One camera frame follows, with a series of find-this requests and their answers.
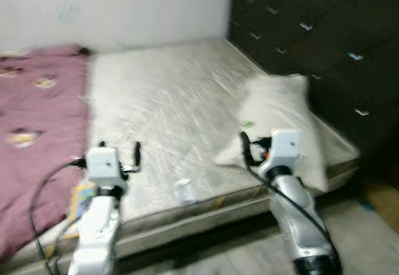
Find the white pillow with tree print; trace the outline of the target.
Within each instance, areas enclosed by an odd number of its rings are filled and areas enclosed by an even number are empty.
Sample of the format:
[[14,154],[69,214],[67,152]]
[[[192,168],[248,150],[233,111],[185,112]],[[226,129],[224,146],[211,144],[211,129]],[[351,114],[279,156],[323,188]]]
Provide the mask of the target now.
[[274,130],[298,130],[301,159],[296,173],[303,183],[323,193],[330,191],[327,165],[315,117],[308,104],[308,83],[301,75],[271,76],[257,74],[239,86],[242,93],[237,111],[239,128],[214,158],[218,166],[243,166],[240,132],[251,141],[271,136]]

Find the colourful children's book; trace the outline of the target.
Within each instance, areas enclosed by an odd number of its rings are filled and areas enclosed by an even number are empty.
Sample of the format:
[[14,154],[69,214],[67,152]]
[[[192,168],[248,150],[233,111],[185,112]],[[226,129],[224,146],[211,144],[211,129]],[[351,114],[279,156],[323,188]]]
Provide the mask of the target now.
[[65,238],[76,238],[77,221],[87,210],[90,199],[94,197],[95,186],[91,183],[81,183],[72,189],[72,197],[69,203],[69,212],[67,215],[68,227],[64,234]]

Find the white plastic wrapper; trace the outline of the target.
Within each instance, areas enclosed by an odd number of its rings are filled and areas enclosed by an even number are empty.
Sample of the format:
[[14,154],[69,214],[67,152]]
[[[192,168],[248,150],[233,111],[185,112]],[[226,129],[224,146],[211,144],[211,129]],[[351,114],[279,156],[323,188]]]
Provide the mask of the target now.
[[191,179],[179,179],[177,181],[174,181],[174,184],[172,186],[174,193],[182,206],[189,206],[192,203],[197,202]]

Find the cream quilted mattress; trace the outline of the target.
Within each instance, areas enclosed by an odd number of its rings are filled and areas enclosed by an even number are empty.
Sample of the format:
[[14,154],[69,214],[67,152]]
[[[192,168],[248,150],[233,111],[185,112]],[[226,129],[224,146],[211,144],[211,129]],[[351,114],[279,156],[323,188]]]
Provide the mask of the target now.
[[[268,75],[224,39],[91,59],[84,96],[90,107],[87,141],[118,147],[125,160],[134,143],[143,145],[143,170],[132,175],[122,199],[118,258],[270,210],[265,186],[242,167],[214,163],[239,128],[239,86],[257,74]],[[314,117],[334,191],[354,175],[360,154]],[[183,178],[191,179],[197,199],[188,206],[179,203],[172,186]]]

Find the purple cartoon print blanket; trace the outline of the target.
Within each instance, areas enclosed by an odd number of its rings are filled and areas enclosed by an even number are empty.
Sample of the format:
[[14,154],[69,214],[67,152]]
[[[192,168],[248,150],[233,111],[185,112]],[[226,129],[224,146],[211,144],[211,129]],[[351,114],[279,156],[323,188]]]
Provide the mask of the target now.
[[0,261],[62,221],[82,173],[63,169],[87,145],[91,52],[82,45],[0,56]]

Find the dark tufted headboard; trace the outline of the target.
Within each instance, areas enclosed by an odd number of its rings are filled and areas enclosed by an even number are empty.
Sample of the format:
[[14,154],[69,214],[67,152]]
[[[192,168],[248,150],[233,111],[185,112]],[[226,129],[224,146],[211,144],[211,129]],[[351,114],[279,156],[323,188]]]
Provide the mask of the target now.
[[310,107],[397,181],[399,0],[231,0],[228,39],[265,72],[301,74]]

